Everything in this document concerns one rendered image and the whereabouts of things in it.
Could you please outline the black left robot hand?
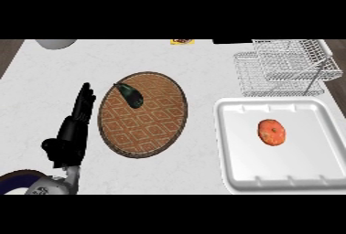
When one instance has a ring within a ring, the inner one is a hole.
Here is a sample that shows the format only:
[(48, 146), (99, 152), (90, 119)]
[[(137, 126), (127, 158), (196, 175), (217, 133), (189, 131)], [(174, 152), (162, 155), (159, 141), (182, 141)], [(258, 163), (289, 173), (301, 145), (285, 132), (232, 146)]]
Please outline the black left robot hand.
[(96, 96), (85, 82), (79, 89), (71, 115), (65, 118), (56, 138), (41, 142), (41, 149), (53, 162), (53, 168), (79, 166), (87, 149), (87, 125)]

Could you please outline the orange squash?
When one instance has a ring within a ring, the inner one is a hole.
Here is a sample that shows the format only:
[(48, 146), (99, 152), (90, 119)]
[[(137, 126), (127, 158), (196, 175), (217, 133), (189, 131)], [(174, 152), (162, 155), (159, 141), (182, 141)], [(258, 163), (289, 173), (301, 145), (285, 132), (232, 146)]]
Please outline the orange squash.
[(270, 146), (284, 144), (286, 132), (276, 120), (266, 119), (258, 122), (258, 138)]

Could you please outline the white tray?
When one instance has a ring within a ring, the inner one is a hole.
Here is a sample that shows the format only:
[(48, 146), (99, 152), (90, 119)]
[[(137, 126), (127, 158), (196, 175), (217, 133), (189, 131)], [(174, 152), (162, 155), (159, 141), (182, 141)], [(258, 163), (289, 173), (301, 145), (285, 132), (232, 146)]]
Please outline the white tray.
[[(223, 98), (213, 106), (223, 183), (233, 194), (346, 195), (346, 137), (313, 97)], [(258, 123), (285, 129), (278, 146)]]

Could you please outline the round brown woven placemat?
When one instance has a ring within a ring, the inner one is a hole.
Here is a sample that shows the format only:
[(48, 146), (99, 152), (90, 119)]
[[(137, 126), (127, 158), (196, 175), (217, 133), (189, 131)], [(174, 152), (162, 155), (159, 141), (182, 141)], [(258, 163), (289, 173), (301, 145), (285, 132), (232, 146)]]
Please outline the round brown woven placemat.
[(187, 119), (184, 93), (179, 83), (152, 71), (128, 75), (118, 83), (140, 92), (143, 104), (133, 109), (112, 85), (99, 108), (100, 136), (116, 154), (146, 158), (161, 153), (182, 134)]

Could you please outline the dark green eggplant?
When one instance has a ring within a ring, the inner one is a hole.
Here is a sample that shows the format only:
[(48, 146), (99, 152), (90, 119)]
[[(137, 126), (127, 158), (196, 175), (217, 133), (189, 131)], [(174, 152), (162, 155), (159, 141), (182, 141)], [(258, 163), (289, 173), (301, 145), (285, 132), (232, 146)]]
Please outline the dark green eggplant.
[(127, 101), (128, 106), (133, 109), (137, 109), (143, 105), (143, 96), (137, 89), (125, 83), (116, 83), (115, 87), (124, 100)]

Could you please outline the white rounded bowl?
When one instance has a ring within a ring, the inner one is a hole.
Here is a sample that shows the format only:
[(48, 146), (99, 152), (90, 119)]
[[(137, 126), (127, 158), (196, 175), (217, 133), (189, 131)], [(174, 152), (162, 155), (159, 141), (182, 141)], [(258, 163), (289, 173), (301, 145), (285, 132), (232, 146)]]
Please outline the white rounded bowl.
[(37, 39), (37, 42), (45, 49), (56, 50), (66, 48), (75, 42), (75, 39)]

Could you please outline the black appliance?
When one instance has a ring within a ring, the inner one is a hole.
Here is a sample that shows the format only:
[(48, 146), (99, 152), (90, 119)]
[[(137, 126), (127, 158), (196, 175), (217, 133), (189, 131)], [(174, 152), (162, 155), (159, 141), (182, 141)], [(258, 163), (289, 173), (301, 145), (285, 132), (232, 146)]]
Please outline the black appliance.
[(251, 39), (213, 39), (214, 45), (251, 43)]

